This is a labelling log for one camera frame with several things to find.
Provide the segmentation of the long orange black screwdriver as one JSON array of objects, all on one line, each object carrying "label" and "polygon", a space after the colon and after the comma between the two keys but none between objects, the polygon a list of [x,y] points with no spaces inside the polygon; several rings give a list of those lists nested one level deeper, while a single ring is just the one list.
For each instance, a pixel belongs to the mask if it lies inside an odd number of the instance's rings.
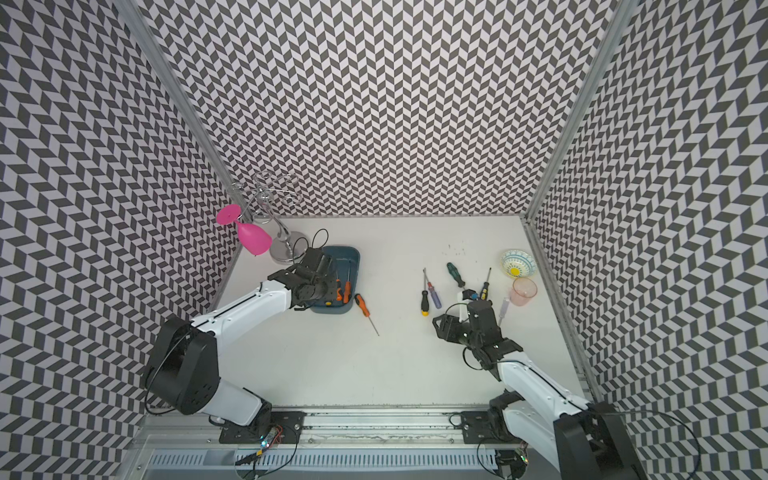
[{"label": "long orange black screwdriver", "polygon": [[343,304],[346,305],[350,302],[351,296],[352,296],[352,288],[351,288],[351,273],[352,268],[349,267],[347,269],[347,277],[346,282],[344,284],[344,290],[343,290]]}]

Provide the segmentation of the orange handled thin screwdriver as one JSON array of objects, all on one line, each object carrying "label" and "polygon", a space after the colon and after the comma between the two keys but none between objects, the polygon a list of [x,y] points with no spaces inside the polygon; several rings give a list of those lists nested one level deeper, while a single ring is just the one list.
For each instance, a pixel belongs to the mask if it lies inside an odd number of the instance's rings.
[{"label": "orange handled thin screwdriver", "polygon": [[372,320],[370,310],[368,309],[368,306],[367,306],[363,296],[361,294],[359,294],[359,293],[356,293],[355,296],[354,296],[354,301],[355,301],[355,304],[358,306],[358,308],[361,310],[361,312],[364,315],[364,317],[368,320],[370,325],[373,327],[374,332],[376,333],[376,335],[379,336],[379,331],[378,331],[376,325],[374,324],[374,322]]}]

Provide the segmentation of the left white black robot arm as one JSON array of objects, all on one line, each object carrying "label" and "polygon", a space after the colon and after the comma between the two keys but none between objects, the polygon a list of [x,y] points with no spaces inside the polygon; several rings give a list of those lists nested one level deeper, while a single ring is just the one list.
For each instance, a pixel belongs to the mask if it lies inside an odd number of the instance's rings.
[{"label": "left white black robot arm", "polygon": [[300,261],[272,273],[255,290],[191,321],[165,321],[141,378],[147,393],[183,415],[202,412],[264,436],[271,404],[222,378],[219,359],[241,337],[289,310],[312,308],[335,296],[335,261],[309,248]]}]

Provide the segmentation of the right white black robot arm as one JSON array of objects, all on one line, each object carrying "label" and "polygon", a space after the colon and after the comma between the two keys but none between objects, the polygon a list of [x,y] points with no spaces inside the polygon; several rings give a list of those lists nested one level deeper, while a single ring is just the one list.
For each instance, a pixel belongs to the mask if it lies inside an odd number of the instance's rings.
[{"label": "right white black robot arm", "polygon": [[563,479],[645,479],[639,456],[614,407],[571,393],[504,336],[492,303],[461,305],[466,315],[432,319],[438,338],[459,344],[504,385],[489,403],[491,435],[532,446]]}]

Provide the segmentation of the black yellow-tip screwdriver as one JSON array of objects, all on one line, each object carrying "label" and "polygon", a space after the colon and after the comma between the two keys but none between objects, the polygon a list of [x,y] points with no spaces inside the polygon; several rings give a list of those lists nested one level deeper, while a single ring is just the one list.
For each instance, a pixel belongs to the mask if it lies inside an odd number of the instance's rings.
[{"label": "black yellow-tip screwdriver", "polygon": [[429,300],[430,294],[429,294],[429,281],[428,281],[426,269],[423,269],[423,286],[424,286],[424,289],[422,292],[422,303],[421,303],[422,314],[424,316],[428,316],[429,309],[430,309],[430,300]]}]

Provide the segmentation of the small yellow black screwdriver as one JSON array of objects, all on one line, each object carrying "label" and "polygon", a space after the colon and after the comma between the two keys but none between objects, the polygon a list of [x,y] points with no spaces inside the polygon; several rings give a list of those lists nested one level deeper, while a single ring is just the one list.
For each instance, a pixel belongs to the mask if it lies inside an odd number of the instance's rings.
[{"label": "small yellow black screwdriver", "polygon": [[487,300],[489,296],[489,287],[490,287],[490,276],[492,273],[492,269],[489,268],[486,274],[486,278],[482,284],[482,288],[480,290],[480,293],[478,294],[478,298],[480,300]]}]

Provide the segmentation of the teal plastic storage box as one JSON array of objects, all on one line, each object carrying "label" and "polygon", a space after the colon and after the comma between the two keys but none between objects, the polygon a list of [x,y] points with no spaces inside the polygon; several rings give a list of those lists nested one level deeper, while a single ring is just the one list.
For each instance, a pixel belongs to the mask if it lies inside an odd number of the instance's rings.
[{"label": "teal plastic storage box", "polygon": [[[341,315],[347,313],[355,305],[354,296],[357,293],[356,286],[359,277],[360,252],[351,246],[325,246],[323,252],[331,257],[329,270],[330,291],[326,297],[315,303],[310,310],[318,314]],[[344,284],[347,277],[347,269],[351,267],[351,288],[352,296],[348,304],[344,305],[335,301],[336,299],[336,279],[341,281],[341,291],[343,295]]]}]

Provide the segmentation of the chrome glass holder stand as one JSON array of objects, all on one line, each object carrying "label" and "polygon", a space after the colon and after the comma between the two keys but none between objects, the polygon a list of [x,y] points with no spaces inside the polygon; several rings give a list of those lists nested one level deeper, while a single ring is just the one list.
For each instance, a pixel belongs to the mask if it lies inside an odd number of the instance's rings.
[{"label": "chrome glass holder stand", "polygon": [[294,175],[271,177],[255,173],[235,180],[233,188],[241,195],[242,217],[260,226],[275,224],[277,234],[273,238],[269,253],[274,261],[290,264],[299,260],[309,247],[307,237],[291,230],[278,215],[277,207],[283,200],[296,203],[297,179]]}]

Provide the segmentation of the pink translucent cup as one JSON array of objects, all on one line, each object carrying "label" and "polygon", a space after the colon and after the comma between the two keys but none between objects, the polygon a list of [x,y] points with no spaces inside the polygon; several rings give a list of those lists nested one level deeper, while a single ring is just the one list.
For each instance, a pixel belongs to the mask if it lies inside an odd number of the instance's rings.
[{"label": "pink translucent cup", "polygon": [[509,292],[510,301],[516,306],[525,306],[538,293],[536,283],[527,277],[518,277],[514,280]]}]

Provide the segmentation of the pink plastic wine glass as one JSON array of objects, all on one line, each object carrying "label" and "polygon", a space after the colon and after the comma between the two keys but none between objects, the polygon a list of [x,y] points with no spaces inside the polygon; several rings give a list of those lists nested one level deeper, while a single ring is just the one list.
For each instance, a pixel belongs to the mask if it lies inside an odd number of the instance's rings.
[{"label": "pink plastic wine glass", "polygon": [[217,213],[216,222],[219,225],[234,224],[240,243],[252,255],[259,256],[267,253],[273,243],[272,237],[262,227],[242,221],[242,213],[243,210],[239,205],[227,205]]}]

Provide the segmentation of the patterned ceramic bowl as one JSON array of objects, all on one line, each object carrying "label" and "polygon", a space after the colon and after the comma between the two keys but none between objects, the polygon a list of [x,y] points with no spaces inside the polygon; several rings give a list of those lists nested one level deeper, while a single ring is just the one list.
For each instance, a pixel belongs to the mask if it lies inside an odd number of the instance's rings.
[{"label": "patterned ceramic bowl", "polygon": [[511,278],[525,278],[537,271],[537,262],[532,254],[524,250],[510,249],[502,254],[501,267]]}]

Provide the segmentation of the purple handled screwdriver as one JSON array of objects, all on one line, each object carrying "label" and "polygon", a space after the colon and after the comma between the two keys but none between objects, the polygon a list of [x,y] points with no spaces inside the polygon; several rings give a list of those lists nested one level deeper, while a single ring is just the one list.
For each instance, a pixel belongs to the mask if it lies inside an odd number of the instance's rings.
[{"label": "purple handled screwdriver", "polygon": [[429,280],[426,270],[423,270],[423,274],[424,274],[424,280],[425,280],[425,283],[426,283],[426,287],[427,287],[427,291],[428,291],[429,297],[431,298],[434,306],[437,309],[441,309],[442,308],[442,301],[440,300],[440,297],[439,297],[439,295],[438,295],[434,285]]}]

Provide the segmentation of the green handled screwdriver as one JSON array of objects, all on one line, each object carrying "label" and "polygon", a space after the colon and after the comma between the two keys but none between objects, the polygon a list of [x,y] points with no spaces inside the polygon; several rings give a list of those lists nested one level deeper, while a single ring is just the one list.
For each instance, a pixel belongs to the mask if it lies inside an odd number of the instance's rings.
[{"label": "green handled screwdriver", "polygon": [[457,286],[461,290],[466,290],[466,282],[461,277],[461,274],[460,274],[458,268],[452,262],[448,262],[447,263],[447,269],[448,269],[449,274],[453,278],[453,280],[457,283]]}]

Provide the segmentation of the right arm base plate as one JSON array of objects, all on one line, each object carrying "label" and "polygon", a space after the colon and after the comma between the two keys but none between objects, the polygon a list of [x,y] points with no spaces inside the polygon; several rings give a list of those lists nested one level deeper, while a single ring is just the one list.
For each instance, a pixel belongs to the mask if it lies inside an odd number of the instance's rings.
[{"label": "right arm base plate", "polygon": [[465,444],[519,444],[521,442],[520,438],[507,431],[501,416],[490,410],[462,411],[459,418],[459,428]]}]

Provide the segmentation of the aluminium front rail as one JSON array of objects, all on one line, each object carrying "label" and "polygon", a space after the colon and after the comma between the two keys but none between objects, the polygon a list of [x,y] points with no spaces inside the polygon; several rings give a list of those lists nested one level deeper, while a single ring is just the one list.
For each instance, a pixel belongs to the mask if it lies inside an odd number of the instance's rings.
[{"label": "aluminium front rail", "polygon": [[[461,414],[484,412],[487,404],[389,407],[287,407],[273,412],[273,421],[287,435],[296,432],[299,447],[424,448],[463,447]],[[145,421],[131,442],[135,450],[150,448],[224,449],[222,427],[202,414],[171,414]]]}]

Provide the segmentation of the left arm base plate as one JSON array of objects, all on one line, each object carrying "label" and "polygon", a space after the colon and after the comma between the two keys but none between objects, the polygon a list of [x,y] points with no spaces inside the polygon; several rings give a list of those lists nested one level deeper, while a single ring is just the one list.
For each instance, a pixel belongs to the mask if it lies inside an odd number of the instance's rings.
[{"label": "left arm base plate", "polygon": [[277,410],[259,414],[251,425],[240,426],[226,421],[219,436],[220,444],[261,444],[272,430],[281,445],[296,444],[300,439],[307,414],[300,410]]}]

